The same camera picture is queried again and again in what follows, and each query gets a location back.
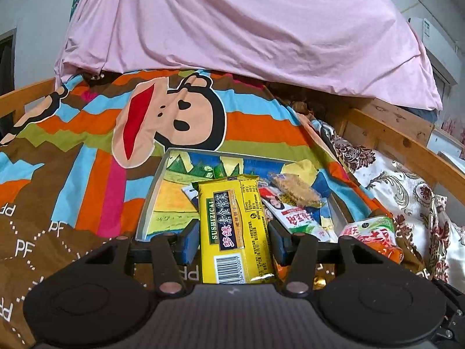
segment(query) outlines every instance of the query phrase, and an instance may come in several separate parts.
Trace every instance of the wooden bed frame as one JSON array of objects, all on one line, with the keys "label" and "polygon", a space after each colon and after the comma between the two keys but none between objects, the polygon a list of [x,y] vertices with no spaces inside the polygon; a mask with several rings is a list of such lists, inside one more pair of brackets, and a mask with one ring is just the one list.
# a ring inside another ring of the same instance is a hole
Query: wooden bed frame
[{"label": "wooden bed frame", "polygon": [[[0,96],[1,116],[13,113],[14,122],[24,106],[54,91],[48,79]],[[306,99],[325,107],[323,118],[339,136],[354,145],[376,149],[404,164],[425,179],[431,188],[445,187],[465,205],[465,175],[426,148],[434,125],[378,99],[341,97],[306,90]]]}]

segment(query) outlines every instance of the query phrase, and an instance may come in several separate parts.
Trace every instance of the circular black disc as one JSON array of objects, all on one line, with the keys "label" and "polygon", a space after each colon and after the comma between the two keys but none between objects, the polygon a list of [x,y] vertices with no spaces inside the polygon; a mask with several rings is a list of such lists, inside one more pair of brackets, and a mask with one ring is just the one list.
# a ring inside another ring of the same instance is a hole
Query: circular black disc
[{"label": "circular black disc", "polygon": [[128,336],[147,315],[149,293],[134,279],[83,278],[62,278],[28,294],[23,310],[37,339],[62,347],[110,343]]},{"label": "circular black disc", "polygon": [[426,279],[404,282],[335,279],[320,308],[338,330],[357,341],[407,345],[429,336],[443,321],[446,301]]}]

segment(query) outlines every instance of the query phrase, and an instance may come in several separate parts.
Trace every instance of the red mouth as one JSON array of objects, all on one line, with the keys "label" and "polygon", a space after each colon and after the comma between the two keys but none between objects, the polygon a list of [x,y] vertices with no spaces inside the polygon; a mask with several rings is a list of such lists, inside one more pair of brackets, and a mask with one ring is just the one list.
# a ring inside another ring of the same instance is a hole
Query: red mouth
[{"label": "red mouth", "polygon": [[142,122],[147,114],[148,106],[152,100],[155,84],[150,88],[143,90],[135,95],[129,103],[129,111],[127,112],[127,122],[123,129],[123,144],[126,158],[129,160],[134,151],[134,143],[137,134],[140,131]]}]

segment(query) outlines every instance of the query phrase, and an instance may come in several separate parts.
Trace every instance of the green label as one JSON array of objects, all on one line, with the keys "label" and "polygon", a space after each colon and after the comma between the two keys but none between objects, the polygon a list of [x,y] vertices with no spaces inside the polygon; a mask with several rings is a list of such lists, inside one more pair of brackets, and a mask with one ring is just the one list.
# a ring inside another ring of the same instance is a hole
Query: green label
[{"label": "green label", "polygon": [[218,228],[216,226],[215,203],[213,202],[213,198],[206,199],[206,216],[208,219],[210,244],[218,244]]}]

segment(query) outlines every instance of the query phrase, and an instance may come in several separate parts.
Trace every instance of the pink sheet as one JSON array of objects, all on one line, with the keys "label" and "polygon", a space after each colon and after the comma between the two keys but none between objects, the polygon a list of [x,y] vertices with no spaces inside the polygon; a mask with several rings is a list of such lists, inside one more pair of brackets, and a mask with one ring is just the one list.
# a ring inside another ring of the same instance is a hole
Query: pink sheet
[{"label": "pink sheet", "polygon": [[425,48],[390,0],[81,0],[55,66],[214,69],[442,109]]}]

